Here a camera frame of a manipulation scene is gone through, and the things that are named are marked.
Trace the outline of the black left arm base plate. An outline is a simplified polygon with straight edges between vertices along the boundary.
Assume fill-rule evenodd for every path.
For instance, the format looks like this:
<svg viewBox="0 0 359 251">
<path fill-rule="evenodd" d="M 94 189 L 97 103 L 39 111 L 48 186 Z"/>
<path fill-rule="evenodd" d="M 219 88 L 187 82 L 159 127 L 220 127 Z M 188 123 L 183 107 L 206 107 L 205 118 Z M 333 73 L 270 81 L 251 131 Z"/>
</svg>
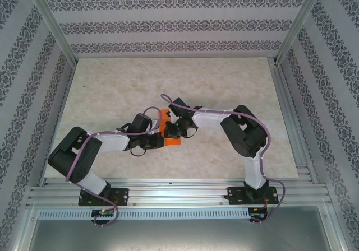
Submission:
<svg viewBox="0 0 359 251">
<path fill-rule="evenodd" d="M 98 196 L 94 196 L 84 190 L 80 191 L 79 206 L 127 206 L 129 197 L 127 188 L 110 188 L 103 190 Z"/>
</svg>

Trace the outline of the orange cloth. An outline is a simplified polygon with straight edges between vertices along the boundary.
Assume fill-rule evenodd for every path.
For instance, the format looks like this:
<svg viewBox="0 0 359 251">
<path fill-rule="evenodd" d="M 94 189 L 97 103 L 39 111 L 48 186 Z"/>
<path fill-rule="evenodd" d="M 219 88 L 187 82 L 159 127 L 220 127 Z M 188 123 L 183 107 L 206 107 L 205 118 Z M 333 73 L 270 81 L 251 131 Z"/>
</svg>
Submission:
<svg viewBox="0 0 359 251">
<path fill-rule="evenodd" d="M 181 139 L 180 138 L 169 138 L 165 136 L 165 128 L 167 122 L 172 122 L 170 111 L 169 109 L 161 109 L 162 114 L 162 120 L 159 126 L 159 147 L 165 147 L 165 146 L 174 146 L 174 145 L 180 145 Z"/>
</svg>

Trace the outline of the right circuit board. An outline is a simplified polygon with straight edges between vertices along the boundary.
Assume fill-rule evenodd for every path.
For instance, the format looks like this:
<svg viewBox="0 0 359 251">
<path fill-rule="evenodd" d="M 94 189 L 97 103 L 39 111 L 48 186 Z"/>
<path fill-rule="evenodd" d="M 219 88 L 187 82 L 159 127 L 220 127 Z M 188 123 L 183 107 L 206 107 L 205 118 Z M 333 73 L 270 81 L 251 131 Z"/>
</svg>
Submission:
<svg viewBox="0 0 359 251">
<path fill-rule="evenodd" d="M 249 208 L 248 209 L 249 215 L 252 219 L 264 220 L 267 218 L 268 209 L 263 208 Z"/>
</svg>

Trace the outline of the aluminium corner post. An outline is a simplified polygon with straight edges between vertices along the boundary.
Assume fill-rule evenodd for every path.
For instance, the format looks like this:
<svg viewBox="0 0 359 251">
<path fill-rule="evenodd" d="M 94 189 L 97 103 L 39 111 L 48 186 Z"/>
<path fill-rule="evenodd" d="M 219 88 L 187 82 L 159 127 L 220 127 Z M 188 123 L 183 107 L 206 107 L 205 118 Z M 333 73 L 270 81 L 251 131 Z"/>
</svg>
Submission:
<svg viewBox="0 0 359 251">
<path fill-rule="evenodd" d="M 72 67 L 76 67 L 78 64 L 78 58 L 71 48 L 70 43 L 65 37 L 60 24 L 56 20 L 48 2 L 46 0 L 32 0 L 39 10 L 43 20 L 47 24 L 47 27 L 53 34 L 60 48 L 62 49 L 67 60 L 70 62 Z"/>
<path fill-rule="evenodd" d="M 310 14 L 311 9 L 313 8 L 316 0 L 304 0 L 303 4 L 298 12 L 296 14 L 296 17 L 293 20 L 293 23 L 291 27 L 289 28 L 289 31 L 284 38 L 276 56 L 275 56 L 275 63 L 282 63 L 283 59 L 285 58 L 287 52 L 289 51 L 292 43 L 294 42 L 297 34 L 299 33 L 302 25 L 306 21 L 308 15 Z"/>
</svg>

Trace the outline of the left circuit board green light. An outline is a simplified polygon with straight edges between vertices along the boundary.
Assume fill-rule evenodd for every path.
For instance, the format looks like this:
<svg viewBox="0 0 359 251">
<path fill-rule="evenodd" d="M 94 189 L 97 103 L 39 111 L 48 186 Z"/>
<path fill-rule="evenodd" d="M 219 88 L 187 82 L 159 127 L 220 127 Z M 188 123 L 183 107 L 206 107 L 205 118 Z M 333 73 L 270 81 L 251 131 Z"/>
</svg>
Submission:
<svg viewBox="0 0 359 251">
<path fill-rule="evenodd" d="M 91 216 L 95 217 L 114 217 L 114 210 L 113 209 L 99 209 L 99 210 L 92 210 Z"/>
</svg>

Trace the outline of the aluminium front rail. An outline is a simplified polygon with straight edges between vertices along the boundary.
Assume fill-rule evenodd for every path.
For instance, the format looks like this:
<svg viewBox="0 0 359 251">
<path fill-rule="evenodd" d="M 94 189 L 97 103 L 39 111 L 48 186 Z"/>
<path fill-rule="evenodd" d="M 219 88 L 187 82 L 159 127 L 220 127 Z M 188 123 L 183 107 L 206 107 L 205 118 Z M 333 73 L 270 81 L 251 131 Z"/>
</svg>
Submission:
<svg viewBox="0 0 359 251">
<path fill-rule="evenodd" d="M 129 208 L 228 207 L 228 187 L 239 187 L 241 179 L 121 179 L 107 180 L 115 188 L 127 188 Z M 309 178 L 285 180 L 285 188 L 274 183 L 283 207 L 331 206 L 326 184 Z M 32 187 L 26 208 L 78 208 L 80 188 L 59 178 L 48 178 L 44 185 Z"/>
</svg>

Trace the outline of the aluminium side rail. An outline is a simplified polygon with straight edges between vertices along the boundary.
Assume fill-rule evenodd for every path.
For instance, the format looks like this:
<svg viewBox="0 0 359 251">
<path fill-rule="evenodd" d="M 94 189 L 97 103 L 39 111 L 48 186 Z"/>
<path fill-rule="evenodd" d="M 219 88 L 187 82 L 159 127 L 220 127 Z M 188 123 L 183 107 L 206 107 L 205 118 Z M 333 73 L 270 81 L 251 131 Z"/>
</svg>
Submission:
<svg viewBox="0 0 359 251">
<path fill-rule="evenodd" d="M 294 161 L 299 168 L 305 167 L 307 169 L 312 183 L 318 184 L 319 181 L 315 174 L 310 154 L 305 144 L 305 139 L 301 131 L 299 120 L 297 118 L 283 72 L 276 64 L 274 58 L 267 58 L 267 61 L 282 111 L 289 142 L 291 144 Z"/>
<path fill-rule="evenodd" d="M 70 75 L 69 75 L 68 80 L 67 80 L 66 85 L 65 85 L 64 93 L 63 93 L 63 95 L 61 97 L 61 103 L 59 105 L 59 111 L 58 111 L 58 114 L 56 116 L 56 122 L 55 122 L 55 125 L 54 125 L 54 130 L 53 130 L 51 138 L 50 138 L 50 143 L 48 145 L 48 148 L 47 148 L 47 151 L 46 151 L 46 156 L 44 158 L 44 164 L 43 164 L 42 169 L 40 171 L 40 176 L 39 176 L 39 179 L 38 179 L 38 182 L 37 182 L 37 186 L 40 186 L 40 187 L 44 183 L 44 178 L 45 178 L 44 174 L 45 174 L 45 171 L 46 171 L 46 168 L 47 168 L 47 165 L 48 165 L 48 158 L 49 158 L 49 155 L 51 154 L 51 150 L 52 150 L 52 147 L 54 145 L 54 140 L 56 138 L 56 134 L 57 134 L 57 131 L 58 131 L 59 124 L 61 122 L 62 114 L 63 114 L 63 111 L 65 109 L 66 100 L 67 100 L 67 97 L 68 97 L 68 94 L 69 94 L 69 91 L 70 91 L 70 88 L 71 88 L 71 84 L 72 84 L 72 81 L 73 81 L 73 77 L 74 77 L 76 68 L 77 67 L 75 66 L 74 68 L 71 69 Z"/>
</svg>

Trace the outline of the grey metal sheet panel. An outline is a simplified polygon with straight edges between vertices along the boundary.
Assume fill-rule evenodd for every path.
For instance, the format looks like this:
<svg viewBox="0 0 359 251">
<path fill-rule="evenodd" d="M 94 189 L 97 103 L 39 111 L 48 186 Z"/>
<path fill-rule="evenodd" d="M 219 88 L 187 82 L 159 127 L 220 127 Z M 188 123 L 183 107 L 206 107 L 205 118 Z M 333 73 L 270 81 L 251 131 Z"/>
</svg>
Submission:
<svg viewBox="0 0 359 251">
<path fill-rule="evenodd" d="M 29 251 L 336 251 L 320 226 L 251 225 L 245 220 L 40 220 Z"/>
</svg>

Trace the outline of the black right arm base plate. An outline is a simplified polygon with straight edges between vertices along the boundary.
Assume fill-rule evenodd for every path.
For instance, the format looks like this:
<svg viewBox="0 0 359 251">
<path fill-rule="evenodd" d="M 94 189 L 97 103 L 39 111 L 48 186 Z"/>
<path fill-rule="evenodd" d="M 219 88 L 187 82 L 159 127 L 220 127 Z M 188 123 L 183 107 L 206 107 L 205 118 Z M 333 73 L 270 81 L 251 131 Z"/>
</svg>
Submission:
<svg viewBox="0 0 359 251">
<path fill-rule="evenodd" d="M 279 203 L 277 190 L 275 187 L 267 187 L 265 189 L 252 190 L 245 187 L 228 187 L 228 194 L 224 196 L 230 205 L 245 204 L 267 204 L 275 205 Z"/>
</svg>

